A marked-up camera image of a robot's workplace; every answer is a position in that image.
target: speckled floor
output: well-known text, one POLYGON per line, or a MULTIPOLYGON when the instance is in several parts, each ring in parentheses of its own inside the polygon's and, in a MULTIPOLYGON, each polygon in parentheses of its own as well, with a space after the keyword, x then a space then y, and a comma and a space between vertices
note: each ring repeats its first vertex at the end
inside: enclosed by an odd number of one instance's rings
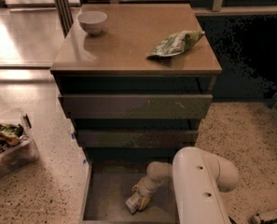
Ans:
MULTIPOLYGON (((20 106, 33 123, 40 153, 0 179, 0 223, 78 223, 88 165, 71 139, 69 119, 48 71, 0 71, 0 112, 20 106)), ((264 102, 213 103, 201 122, 197 147, 233 161, 239 186, 222 194, 239 224, 277 208, 277 108, 264 102)))

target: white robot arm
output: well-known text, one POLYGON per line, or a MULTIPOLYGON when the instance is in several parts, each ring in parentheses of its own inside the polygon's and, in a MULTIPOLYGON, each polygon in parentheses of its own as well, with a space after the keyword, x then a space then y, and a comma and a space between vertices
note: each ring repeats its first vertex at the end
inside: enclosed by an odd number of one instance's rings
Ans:
POLYGON ((173 165, 151 162, 147 175, 133 187, 126 201, 129 211, 142 211, 167 178, 173 178, 175 198, 181 224, 229 224, 229 215, 219 191, 235 189, 239 172, 231 161, 196 147, 180 149, 173 165))

